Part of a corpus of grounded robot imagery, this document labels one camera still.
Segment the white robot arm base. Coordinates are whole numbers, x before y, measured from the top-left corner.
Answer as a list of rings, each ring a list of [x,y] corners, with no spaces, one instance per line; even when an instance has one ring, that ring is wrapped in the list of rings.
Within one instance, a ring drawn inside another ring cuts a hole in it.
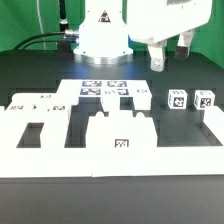
[[[79,26],[79,62],[109,65],[128,62],[133,50],[122,18],[122,0],[85,0],[85,18]]]

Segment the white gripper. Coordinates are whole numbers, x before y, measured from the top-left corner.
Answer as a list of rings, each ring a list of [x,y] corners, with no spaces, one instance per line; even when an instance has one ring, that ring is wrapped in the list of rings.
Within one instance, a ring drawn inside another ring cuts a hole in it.
[[[162,72],[165,67],[167,42],[163,40],[178,34],[175,58],[188,58],[194,29],[209,21],[212,1],[127,0],[128,34],[135,42],[151,44],[148,51],[153,71]]]

